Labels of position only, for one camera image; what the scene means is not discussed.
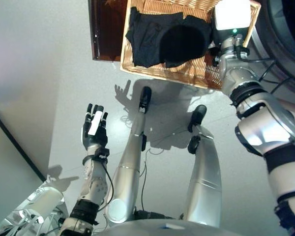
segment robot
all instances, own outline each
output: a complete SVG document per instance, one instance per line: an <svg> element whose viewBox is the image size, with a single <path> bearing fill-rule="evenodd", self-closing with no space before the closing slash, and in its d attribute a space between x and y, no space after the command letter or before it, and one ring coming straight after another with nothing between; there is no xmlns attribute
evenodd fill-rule
<svg viewBox="0 0 295 236"><path fill-rule="evenodd" d="M278 205L275 214L290 235L295 236L295 119L281 104L263 89L257 75L248 66L248 50L243 47L244 30L215 29L215 44L219 47L222 92L236 107L240 119L235 128L238 140L246 149L264 158L268 180ZM185 210L180 219L156 212L136 210L141 152L145 150L145 114L151 99L151 89L144 87L129 139L120 163L111 179L106 165L106 117L102 106L89 104L82 128L82 143L87 151L83 159L85 181L70 216L59 232L60 236L89 236L96 215L104 210L109 229L101 236L182 236L228 235L219 229L221 215L221 176L213 135L201 126L207 108L198 106L192 114L188 131L192 133L188 151L195 155ZM106 175L111 182L108 189Z"/></svg>

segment black fabric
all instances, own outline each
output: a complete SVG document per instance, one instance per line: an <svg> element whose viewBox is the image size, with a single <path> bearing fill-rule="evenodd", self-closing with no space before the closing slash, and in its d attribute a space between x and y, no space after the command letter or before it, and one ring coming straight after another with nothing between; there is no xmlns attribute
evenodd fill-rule
<svg viewBox="0 0 295 236"><path fill-rule="evenodd" d="M210 34L210 24L197 17L183 19L182 12L147 15L133 7L126 38L132 46L135 66L165 63L166 67L176 67L203 57L210 44Z"/></svg>

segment silver arm segment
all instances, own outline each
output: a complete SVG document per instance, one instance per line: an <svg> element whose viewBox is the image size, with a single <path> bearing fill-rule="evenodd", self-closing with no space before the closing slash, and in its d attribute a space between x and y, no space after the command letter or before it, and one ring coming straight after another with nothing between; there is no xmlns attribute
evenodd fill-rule
<svg viewBox="0 0 295 236"><path fill-rule="evenodd" d="M279 204L275 213L282 227L295 231L295 119L261 87L243 60L247 53L242 51L241 35L225 40L221 53L222 91L241 119L235 133L249 152L265 158L269 183Z"/></svg>
<svg viewBox="0 0 295 236"><path fill-rule="evenodd" d="M138 112L132 124L127 146L113 177L113 200L106 208L110 224L123 223L132 218L137 199L145 114ZM107 199L110 199L110 188Z"/></svg>
<svg viewBox="0 0 295 236"><path fill-rule="evenodd" d="M195 127L198 135L194 136L191 142L199 144L195 153L183 220L218 228L222 205L219 160L213 135L200 125Z"/></svg>

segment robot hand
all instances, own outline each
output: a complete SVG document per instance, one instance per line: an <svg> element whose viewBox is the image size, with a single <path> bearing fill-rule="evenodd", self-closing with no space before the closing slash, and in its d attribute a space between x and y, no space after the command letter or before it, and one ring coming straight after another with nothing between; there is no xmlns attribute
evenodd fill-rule
<svg viewBox="0 0 295 236"><path fill-rule="evenodd" d="M95 105L93 112L91 112L92 106L93 105L89 103L81 132L81 142L86 150L92 146L98 145L104 148L108 141L105 129L108 113L105 112L103 118L101 118L104 107Z"/></svg>

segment dark round object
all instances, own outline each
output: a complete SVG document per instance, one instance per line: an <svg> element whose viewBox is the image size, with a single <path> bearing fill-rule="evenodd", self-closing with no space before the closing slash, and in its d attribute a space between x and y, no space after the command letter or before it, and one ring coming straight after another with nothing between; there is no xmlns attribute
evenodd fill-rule
<svg viewBox="0 0 295 236"><path fill-rule="evenodd" d="M295 0L258 0L262 7L253 41L261 58L277 61L272 72L295 92Z"/></svg>
<svg viewBox="0 0 295 236"><path fill-rule="evenodd" d="M162 62L183 63L203 57L206 50L201 31L193 27L175 26L162 37L160 58Z"/></svg>

